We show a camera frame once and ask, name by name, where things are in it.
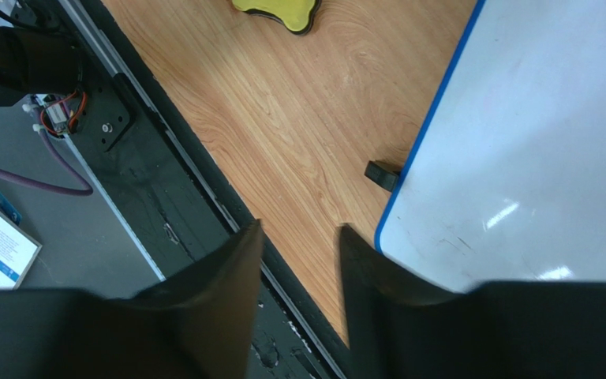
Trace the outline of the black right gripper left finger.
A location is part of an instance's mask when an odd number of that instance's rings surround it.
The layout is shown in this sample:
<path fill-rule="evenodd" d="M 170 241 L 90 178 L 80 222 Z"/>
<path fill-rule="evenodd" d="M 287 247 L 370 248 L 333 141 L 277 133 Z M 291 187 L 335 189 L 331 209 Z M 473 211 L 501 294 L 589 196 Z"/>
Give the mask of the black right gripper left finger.
<path fill-rule="evenodd" d="M 259 220 L 214 252 L 121 301 L 124 347 L 110 378 L 243 378 L 260 292 Z"/>

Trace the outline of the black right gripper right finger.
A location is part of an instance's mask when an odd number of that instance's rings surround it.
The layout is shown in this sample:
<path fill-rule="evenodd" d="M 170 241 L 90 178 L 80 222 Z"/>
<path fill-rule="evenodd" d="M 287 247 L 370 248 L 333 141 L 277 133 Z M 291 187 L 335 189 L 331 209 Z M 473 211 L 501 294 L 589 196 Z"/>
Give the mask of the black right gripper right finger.
<path fill-rule="evenodd" d="M 462 298 L 378 253 L 352 225 L 339 228 L 339 270 L 356 378 L 464 378 L 466 362 L 431 311 Z"/>

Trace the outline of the blue framed whiteboard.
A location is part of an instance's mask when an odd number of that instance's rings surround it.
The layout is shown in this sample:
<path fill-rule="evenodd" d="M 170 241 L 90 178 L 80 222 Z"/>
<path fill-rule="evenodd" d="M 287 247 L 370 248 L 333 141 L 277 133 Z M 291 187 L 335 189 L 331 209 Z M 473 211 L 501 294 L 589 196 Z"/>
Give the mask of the blue framed whiteboard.
<path fill-rule="evenodd" d="M 606 1 L 479 1 L 374 234 L 449 291 L 606 282 Z"/>

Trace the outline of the yellow sponge eraser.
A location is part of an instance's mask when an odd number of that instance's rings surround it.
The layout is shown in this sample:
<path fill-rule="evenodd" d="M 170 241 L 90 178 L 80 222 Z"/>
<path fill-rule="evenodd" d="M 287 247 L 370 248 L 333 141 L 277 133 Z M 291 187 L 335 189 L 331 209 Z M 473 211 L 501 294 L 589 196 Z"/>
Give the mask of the yellow sponge eraser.
<path fill-rule="evenodd" d="M 320 0 L 233 0 L 233 7 L 243 13 L 279 22 L 294 35 L 305 35 L 313 26 Z"/>

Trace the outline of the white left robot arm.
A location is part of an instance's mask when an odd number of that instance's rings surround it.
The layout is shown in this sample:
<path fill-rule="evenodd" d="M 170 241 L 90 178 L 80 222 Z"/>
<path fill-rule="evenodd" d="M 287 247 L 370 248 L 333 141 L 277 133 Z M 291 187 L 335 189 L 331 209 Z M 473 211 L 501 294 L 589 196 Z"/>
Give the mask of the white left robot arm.
<path fill-rule="evenodd" d="M 0 107 L 33 94 L 70 94 L 80 87 L 83 62 L 68 28 L 39 3 L 0 9 Z"/>

